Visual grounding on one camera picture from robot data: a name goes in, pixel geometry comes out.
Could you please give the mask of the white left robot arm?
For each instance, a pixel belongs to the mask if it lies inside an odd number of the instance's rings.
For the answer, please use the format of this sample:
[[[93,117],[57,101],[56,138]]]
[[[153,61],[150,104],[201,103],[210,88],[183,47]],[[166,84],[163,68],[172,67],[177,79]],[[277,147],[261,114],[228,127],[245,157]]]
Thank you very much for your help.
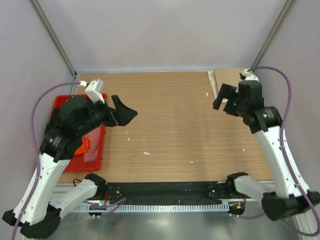
[[[51,199],[61,174],[83,144],[83,136],[100,126],[126,126],[138,115],[117,95],[111,98],[114,107],[104,100],[93,102],[82,95],[70,96],[53,110],[40,148],[36,149],[38,164],[32,180],[17,207],[3,214],[3,221],[20,227],[21,234],[29,239],[46,239],[78,204],[105,196],[106,180],[90,173],[72,190]]]

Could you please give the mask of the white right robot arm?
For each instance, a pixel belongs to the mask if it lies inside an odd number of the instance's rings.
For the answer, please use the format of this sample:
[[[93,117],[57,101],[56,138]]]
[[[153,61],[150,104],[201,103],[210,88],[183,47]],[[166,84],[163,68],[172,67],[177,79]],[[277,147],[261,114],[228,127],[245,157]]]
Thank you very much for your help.
[[[282,118],[274,106],[265,106],[262,85],[257,80],[243,80],[238,86],[222,84],[213,108],[218,110],[223,99],[224,111],[241,117],[256,137],[268,160],[274,187],[254,180],[245,172],[227,176],[225,192],[231,198],[244,194],[262,206],[266,216],[277,221],[302,214],[320,202],[320,194],[310,190],[293,159],[285,136],[281,136]]]

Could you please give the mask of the beige t shirt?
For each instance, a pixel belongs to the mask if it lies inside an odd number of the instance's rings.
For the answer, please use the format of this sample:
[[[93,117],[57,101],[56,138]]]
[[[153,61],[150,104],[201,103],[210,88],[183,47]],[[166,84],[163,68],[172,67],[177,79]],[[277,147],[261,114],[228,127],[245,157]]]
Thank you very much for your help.
[[[240,73],[245,68],[219,68],[214,70],[215,79],[217,82],[218,92],[222,84],[228,84],[231,86],[238,86],[238,82],[241,80]]]

